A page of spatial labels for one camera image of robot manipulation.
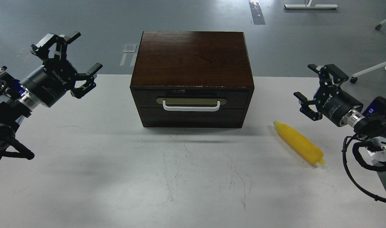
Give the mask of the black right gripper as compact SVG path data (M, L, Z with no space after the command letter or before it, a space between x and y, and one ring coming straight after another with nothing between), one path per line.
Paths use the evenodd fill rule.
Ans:
M349 76L335 64L317 66L309 64L308 68L318 74L319 88L315 99L308 100L302 93L294 92L299 100L300 112L313 121L319 121L323 115L338 127L346 124L345 117L351 110L361 111L363 104L341 89L342 83L349 80ZM317 112L310 108L316 105Z

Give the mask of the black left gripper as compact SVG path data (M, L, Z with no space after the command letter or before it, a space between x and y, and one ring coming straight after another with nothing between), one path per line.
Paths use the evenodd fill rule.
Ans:
M31 54L43 62L39 68L25 77L21 84L46 107L53 106L68 90L77 99L84 97L96 87L97 72L103 67L95 63L86 73L78 73L67 61L67 46L81 36L80 32L71 35L48 33L36 45L31 45ZM55 54L49 57L50 48L55 45ZM85 81L80 87L74 88L75 82Z

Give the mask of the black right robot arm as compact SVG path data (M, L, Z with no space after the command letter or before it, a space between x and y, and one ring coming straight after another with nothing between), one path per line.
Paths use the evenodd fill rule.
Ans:
M318 74L319 88L312 100L300 92L293 94L300 112L313 121L325 116L338 127L351 126L361 140L352 149L357 162L367 170L386 172L386 99L378 96L362 111L363 104L341 89L349 77L336 65L309 64L308 68Z

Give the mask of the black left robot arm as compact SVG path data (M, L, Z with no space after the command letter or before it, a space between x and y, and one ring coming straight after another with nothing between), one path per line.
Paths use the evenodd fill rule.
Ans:
M95 78L102 64L96 63L86 73L79 73L67 59L68 45L80 35L77 31L69 36L48 33L31 45L31 54L42 65L23 80L12 77L6 66L0 68L0 160L35 157L16 139L16 132L38 105L50 108L66 92L80 99L96 87Z

